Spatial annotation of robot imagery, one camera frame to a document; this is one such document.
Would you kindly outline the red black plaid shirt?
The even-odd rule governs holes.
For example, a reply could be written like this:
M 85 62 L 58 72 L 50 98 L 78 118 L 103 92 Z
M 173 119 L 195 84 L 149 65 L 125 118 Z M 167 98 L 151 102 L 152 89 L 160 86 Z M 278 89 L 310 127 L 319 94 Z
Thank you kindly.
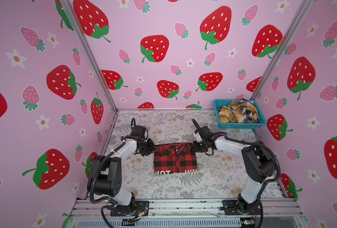
M 190 173 L 198 170 L 196 154 L 189 142 L 160 144 L 154 151 L 154 174 Z

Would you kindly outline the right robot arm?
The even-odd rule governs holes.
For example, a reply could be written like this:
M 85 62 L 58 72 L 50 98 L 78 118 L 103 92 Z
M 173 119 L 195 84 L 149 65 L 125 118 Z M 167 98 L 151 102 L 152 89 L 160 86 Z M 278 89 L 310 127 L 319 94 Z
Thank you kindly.
M 262 141 L 246 142 L 227 137 L 226 133 L 194 133 L 193 150 L 206 153 L 209 149 L 222 150 L 242 156 L 248 175 L 245 187 L 239 194 L 236 209 L 248 214 L 260 203 L 261 195 L 270 182 L 281 175 L 280 164 L 275 154 Z

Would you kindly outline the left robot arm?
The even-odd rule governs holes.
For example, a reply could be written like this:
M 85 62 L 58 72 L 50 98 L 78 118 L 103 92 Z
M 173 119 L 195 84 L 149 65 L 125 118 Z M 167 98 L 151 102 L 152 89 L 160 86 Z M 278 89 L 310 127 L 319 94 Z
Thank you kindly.
M 151 139 L 127 136 L 117 148 L 94 157 L 87 185 L 90 202 L 97 204 L 106 200 L 126 216 L 135 214 L 135 196 L 122 187 L 122 162 L 131 154 L 148 155 L 154 149 Z

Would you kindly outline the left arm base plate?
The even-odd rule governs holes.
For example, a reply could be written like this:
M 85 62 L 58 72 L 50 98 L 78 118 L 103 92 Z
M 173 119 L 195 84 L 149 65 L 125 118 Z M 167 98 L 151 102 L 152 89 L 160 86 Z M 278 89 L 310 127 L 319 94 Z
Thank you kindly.
M 149 212 L 150 202 L 146 200 L 139 200 L 132 202 L 128 206 L 117 206 L 114 207 L 111 212 L 111 217 L 142 217 L 147 216 Z

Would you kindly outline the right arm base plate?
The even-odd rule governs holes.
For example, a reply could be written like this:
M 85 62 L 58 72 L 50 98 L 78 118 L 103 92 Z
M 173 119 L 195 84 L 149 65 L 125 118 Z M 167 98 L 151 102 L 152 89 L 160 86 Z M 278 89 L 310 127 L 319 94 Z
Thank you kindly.
M 256 200 L 251 204 L 244 200 L 224 200 L 222 203 L 223 206 L 220 208 L 220 210 L 224 211 L 226 215 L 252 216 L 261 215 L 263 212 L 263 208 L 259 200 Z

